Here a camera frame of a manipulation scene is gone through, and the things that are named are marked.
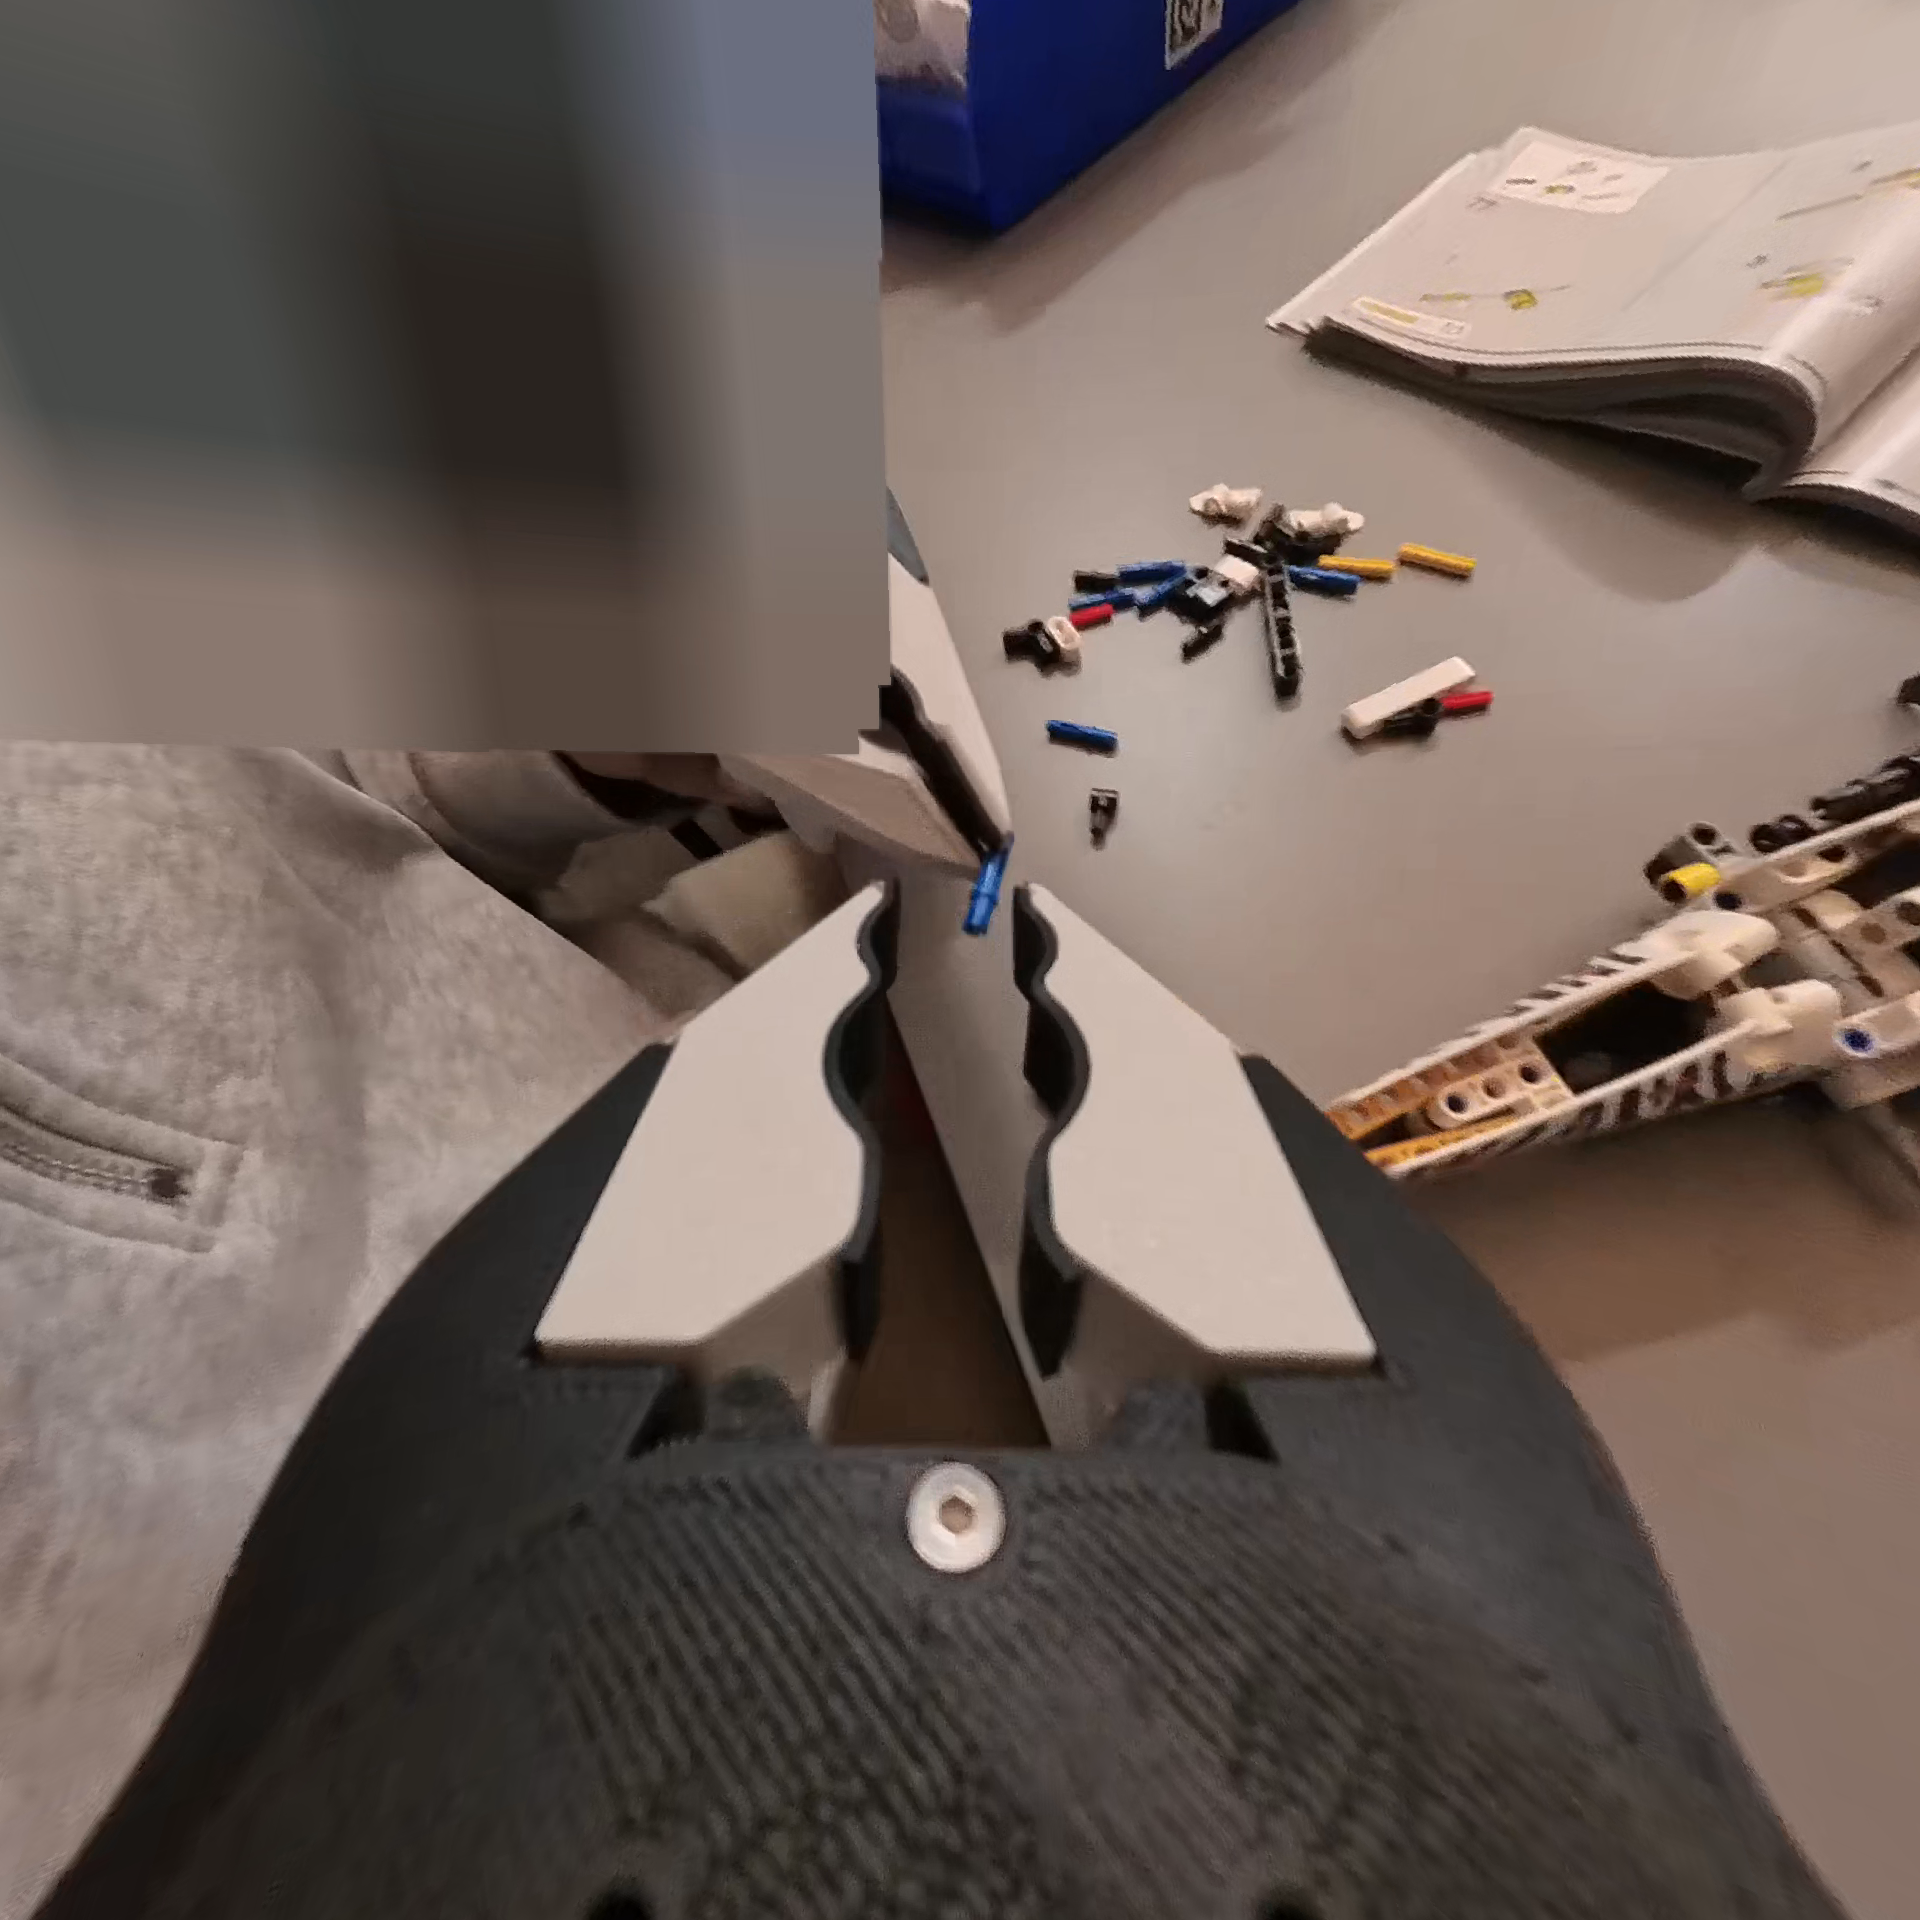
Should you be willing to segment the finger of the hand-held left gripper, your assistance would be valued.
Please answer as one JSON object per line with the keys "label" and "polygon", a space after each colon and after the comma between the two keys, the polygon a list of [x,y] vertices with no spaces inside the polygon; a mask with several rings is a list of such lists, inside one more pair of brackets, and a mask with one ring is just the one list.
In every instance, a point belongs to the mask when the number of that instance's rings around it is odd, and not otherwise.
{"label": "finger of the hand-held left gripper", "polygon": [[892,488],[884,490],[891,679],[883,736],[917,770],[934,817],[977,867],[1014,839],[1014,804],[993,736],[947,631],[919,545]]}
{"label": "finger of the hand-held left gripper", "polygon": [[723,753],[721,770],[818,850],[848,844],[947,873],[988,856],[988,798],[951,753]]}

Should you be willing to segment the zebra striped lego helicopter model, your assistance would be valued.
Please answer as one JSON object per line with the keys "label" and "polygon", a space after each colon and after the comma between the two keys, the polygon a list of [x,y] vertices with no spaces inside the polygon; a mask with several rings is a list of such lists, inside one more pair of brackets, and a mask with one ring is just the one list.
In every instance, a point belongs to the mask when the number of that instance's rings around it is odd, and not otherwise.
{"label": "zebra striped lego helicopter model", "polygon": [[1662,915],[1328,1106],[1391,1179],[1774,1095],[1916,1177],[1916,753],[1647,867]]}

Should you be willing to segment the pile of loose lego pieces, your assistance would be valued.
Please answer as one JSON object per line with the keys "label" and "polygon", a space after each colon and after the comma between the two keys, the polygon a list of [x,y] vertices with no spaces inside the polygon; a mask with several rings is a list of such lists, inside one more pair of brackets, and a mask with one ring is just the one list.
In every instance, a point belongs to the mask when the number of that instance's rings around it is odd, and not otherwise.
{"label": "pile of loose lego pieces", "polygon": [[1014,867],[1101,885],[1276,888],[1347,865],[1456,863],[1490,821],[1500,714],[1401,731],[1341,712],[1451,651],[1470,590],[1299,585],[1249,540],[1165,512],[999,499],[960,559],[971,677],[1014,798]]}

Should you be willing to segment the blue plastic bin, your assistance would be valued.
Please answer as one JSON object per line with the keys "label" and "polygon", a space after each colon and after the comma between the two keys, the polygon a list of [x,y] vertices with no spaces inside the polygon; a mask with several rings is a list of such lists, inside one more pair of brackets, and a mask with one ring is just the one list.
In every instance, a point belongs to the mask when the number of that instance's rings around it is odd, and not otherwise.
{"label": "blue plastic bin", "polygon": [[884,210],[1005,232],[1292,1],[873,1]]}

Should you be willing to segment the person's left hand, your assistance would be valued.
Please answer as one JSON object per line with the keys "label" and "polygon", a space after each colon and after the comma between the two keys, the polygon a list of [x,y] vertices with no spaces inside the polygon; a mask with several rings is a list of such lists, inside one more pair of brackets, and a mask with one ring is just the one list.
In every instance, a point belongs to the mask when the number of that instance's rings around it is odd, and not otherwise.
{"label": "person's left hand", "polygon": [[784,828],[776,802],[710,753],[566,753],[567,777],[608,814],[716,856]]}

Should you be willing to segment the open instruction booklet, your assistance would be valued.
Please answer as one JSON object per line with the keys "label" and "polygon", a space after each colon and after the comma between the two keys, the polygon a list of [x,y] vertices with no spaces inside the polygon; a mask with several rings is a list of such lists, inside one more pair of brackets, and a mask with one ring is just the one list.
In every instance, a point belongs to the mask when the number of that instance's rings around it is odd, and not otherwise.
{"label": "open instruction booklet", "polygon": [[1916,538],[1916,123],[1647,156],[1460,156],[1266,314],[1311,351],[1705,451],[1741,496]]}

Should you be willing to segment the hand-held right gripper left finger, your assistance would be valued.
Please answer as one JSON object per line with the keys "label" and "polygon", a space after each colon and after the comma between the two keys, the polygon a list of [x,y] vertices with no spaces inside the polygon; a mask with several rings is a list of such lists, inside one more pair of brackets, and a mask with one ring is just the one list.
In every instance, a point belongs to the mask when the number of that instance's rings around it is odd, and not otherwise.
{"label": "hand-held right gripper left finger", "polygon": [[657,1052],[534,1323],[541,1360],[761,1374],[812,1435],[835,1426],[877,1329],[868,1099],[895,937],[899,888],[868,882]]}

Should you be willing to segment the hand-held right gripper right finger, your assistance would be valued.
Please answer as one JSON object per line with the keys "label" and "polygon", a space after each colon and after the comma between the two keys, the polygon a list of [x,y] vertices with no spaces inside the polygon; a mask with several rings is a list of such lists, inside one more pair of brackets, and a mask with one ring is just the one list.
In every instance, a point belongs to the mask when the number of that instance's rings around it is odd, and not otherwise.
{"label": "hand-held right gripper right finger", "polygon": [[1244,1053],[1052,890],[1014,897],[1018,1340],[1055,1444],[1146,1383],[1366,1374],[1378,1352]]}

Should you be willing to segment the person's grey hoodie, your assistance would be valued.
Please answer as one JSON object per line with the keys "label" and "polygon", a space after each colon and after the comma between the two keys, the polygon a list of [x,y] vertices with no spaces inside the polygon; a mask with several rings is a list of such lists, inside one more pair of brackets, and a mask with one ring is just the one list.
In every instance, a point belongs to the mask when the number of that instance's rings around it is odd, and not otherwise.
{"label": "person's grey hoodie", "polygon": [[313,1404],[663,1017],[537,915],[551,747],[2,742],[2,1915],[181,1691]]}

